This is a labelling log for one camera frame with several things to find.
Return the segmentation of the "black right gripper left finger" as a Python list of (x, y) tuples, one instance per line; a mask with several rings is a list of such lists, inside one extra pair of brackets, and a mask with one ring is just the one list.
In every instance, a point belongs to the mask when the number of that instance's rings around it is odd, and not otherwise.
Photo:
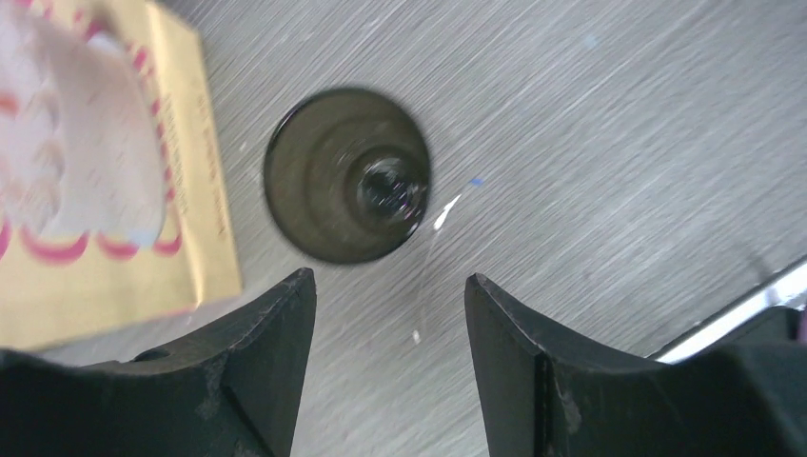
[(128, 362), (1, 353), (5, 456), (286, 456), (317, 305), (301, 268), (250, 303)]

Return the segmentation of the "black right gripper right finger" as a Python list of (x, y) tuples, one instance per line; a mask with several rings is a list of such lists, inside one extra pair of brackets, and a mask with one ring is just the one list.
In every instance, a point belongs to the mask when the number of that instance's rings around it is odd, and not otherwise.
[(802, 456), (806, 347), (729, 343), (667, 365), (607, 347), (483, 275), (465, 317), (493, 456)]

